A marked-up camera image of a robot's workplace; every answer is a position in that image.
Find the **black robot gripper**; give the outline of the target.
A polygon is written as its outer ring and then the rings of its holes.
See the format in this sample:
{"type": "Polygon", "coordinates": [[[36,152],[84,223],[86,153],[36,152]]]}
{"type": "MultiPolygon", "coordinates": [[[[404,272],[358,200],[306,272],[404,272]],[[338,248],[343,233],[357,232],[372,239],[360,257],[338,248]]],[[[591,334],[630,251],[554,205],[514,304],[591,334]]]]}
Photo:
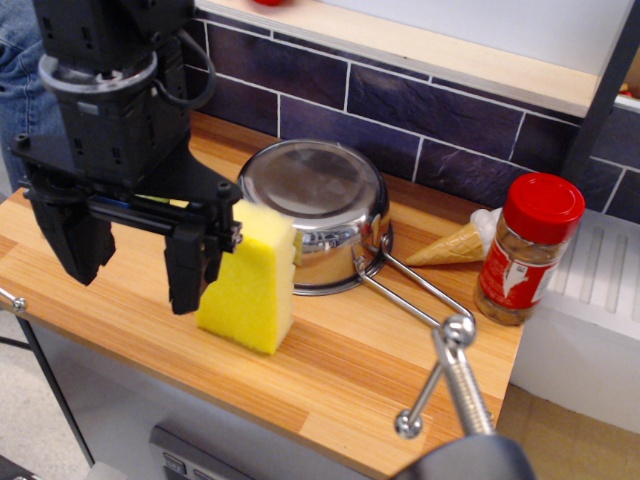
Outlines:
{"type": "Polygon", "coordinates": [[[68,275],[87,286],[115,253],[112,223],[165,237],[173,313],[196,311],[217,280],[222,252],[241,240],[239,188],[191,153],[186,110],[138,95],[65,102],[62,135],[10,143],[45,239],[68,275]]]}

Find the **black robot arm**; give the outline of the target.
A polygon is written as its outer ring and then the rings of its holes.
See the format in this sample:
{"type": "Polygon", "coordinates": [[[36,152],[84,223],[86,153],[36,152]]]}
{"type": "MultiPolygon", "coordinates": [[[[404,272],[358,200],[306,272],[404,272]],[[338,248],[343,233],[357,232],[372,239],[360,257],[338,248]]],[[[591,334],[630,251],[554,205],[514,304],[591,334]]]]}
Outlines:
{"type": "Polygon", "coordinates": [[[162,235],[176,314],[195,311],[224,253],[241,241],[239,187],[191,153],[183,52],[190,1],[38,1],[40,78],[64,130],[18,135],[26,197],[65,271],[91,283],[115,251],[111,226],[162,235]]]}

